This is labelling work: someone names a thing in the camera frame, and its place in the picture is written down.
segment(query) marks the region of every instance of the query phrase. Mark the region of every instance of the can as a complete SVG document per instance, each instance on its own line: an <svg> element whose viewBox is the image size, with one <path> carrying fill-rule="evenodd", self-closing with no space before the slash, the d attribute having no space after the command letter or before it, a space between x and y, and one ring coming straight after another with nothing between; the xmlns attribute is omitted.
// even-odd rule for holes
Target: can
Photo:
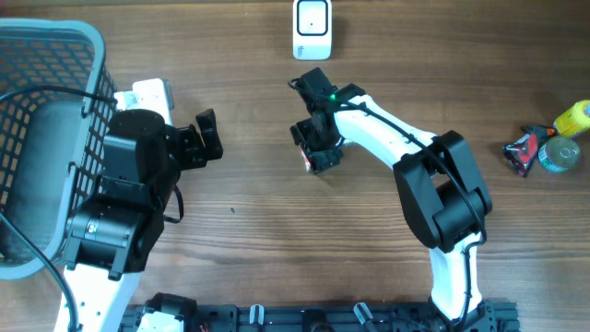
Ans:
<svg viewBox="0 0 590 332"><path fill-rule="evenodd" d="M538 159L550 172L566 172L575 168L581 158L580 147L565 136L550 139L538 151Z"/></svg>
<svg viewBox="0 0 590 332"><path fill-rule="evenodd" d="M590 128L590 101L578 101L558 116L553 126L562 136L576 137Z"/></svg>

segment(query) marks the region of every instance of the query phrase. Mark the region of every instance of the black base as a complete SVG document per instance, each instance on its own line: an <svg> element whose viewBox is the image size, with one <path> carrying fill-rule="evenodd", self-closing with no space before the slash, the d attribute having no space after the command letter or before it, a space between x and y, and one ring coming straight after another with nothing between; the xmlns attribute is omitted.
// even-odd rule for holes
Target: black base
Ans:
<svg viewBox="0 0 590 332"><path fill-rule="evenodd" d="M361 325L352 306L268 307L264 323L250 324L250 308L235 305L200 305L191 319L190 332L448 332L428 302L369 306L372 323ZM515 303L482 302L483 315L466 332L518 332L520 323ZM135 332L146 307L127 310L120 332ZM310 322L310 317L324 322Z"/></svg>

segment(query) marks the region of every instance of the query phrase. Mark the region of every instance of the yellow can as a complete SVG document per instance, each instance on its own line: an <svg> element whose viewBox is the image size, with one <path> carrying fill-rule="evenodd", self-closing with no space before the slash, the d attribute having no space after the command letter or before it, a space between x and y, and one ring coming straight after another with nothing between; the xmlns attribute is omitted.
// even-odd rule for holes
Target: yellow can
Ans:
<svg viewBox="0 0 590 332"><path fill-rule="evenodd" d="M590 101L578 101L553 123L560 135L575 137L590 128Z"/></svg>

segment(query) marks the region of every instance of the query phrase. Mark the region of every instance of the plastic bin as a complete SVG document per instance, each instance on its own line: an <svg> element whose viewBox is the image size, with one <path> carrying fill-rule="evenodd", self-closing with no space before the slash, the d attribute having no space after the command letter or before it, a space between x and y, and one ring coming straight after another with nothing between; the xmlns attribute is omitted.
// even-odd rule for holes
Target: plastic bin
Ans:
<svg viewBox="0 0 590 332"><path fill-rule="evenodd" d="M100 34L78 21L0 19L0 95L36 85L112 97ZM102 168L114 104L63 92L18 95L0 104L0 208L58 262L70 212ZM0 222L0 279L20 279L42 262Z"/></svg>

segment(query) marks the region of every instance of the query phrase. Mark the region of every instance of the wooden tabletop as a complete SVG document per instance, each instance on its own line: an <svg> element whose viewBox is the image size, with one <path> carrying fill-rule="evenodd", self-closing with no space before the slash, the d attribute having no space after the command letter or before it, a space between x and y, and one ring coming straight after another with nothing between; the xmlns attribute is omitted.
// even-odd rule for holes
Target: wooden tabletop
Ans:
<svg viewBox="0 0 590 332"><path fill-rule="evenodd" d="M309 115L287 81L320 66L403 121L469 142L493 199L478 250L486 298L518 303L524 331L590 324L590 135L579 167L522 179L502 145L590 99L590 6L553 1L334 3L323 62L291 54L291 2L10 8L101 31L120 89L165 77L184 126L214 108L225 154L179 182L186 217L166 225L133 302L426 301L429 254L403 218L393 174L361 147L310 175L289 127ZM0 283L0 331L52 330L60 292L44 271Z"/></svg>

